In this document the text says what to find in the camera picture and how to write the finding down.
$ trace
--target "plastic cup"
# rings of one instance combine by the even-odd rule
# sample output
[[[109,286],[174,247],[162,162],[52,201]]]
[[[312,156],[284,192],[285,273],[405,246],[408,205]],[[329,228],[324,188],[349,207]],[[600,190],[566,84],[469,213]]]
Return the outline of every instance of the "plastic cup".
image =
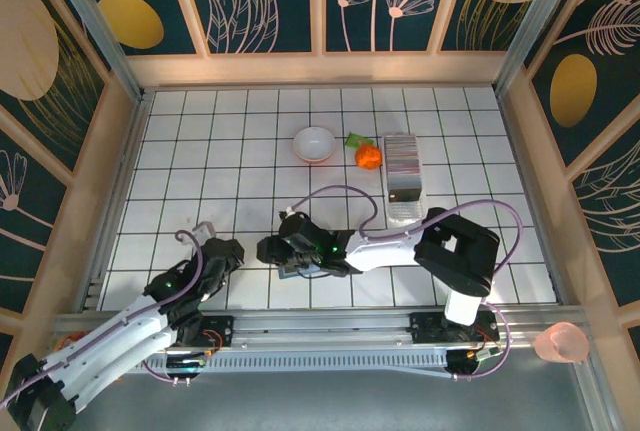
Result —
[[[589,340],[575,324],[562,322],[543,331],[534,341],[533,348],[545,361],[578,363],[589,355]]]

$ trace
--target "white bowl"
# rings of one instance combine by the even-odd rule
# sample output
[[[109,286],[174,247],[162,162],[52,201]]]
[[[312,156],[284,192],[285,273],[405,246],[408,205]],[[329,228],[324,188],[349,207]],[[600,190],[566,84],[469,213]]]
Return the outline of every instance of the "white bowl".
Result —
[[[307,163],[321,163],[333,153],[336,140],[329,131],[313,126],[293,138],[293,151]]]

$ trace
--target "orange toy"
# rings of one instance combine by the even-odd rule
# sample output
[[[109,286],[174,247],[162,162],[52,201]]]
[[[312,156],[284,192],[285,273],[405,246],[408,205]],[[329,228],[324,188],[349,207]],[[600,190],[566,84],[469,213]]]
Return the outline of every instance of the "orange toy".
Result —
[[[382,166],[382,151],[372,144],[363,144],[356,151],[356,164],[364,169]]]

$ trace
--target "green object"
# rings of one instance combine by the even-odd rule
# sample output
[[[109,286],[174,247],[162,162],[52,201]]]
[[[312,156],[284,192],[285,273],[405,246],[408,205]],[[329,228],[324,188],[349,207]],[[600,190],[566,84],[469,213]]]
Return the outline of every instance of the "green object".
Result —
[[[363,144],[373,144],[373,139],[365,138],[359,134],[349,133],[349,137],[347,137],[346,142],[347,146],[358,149]]]

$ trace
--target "white grid mat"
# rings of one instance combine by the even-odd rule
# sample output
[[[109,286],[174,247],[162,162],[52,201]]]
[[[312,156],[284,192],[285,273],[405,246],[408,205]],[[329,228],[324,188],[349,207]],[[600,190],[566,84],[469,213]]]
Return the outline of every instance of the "white grid mat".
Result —
[[[375,196],[381,215],[371,229],[386,227],[381,170],[355,166],[355,150],[339,145],[344,139],[329,160],[308,166],[293,153],[292,138],[309,125],[337,138],[419,136],[428,207],[493,197],[521,213],[523,240],[490,300],[556,302],[492,89],[375,87],[156,93],[99,309],[122,309],[154,276],[187,258],[190,247],[173,232],[204,220],[246,252],[245,266],[204,310],[444,304],[438,280],[420,267],[280,280],[256,259],[256,243],[279,226],[278,211],[329,184]],[[331,229],[355,229],[370,213],[365,198],[340,190],[303,210]],[[515,237],[511,216],[491,208],[463,216],[502,236],[502,259]]]

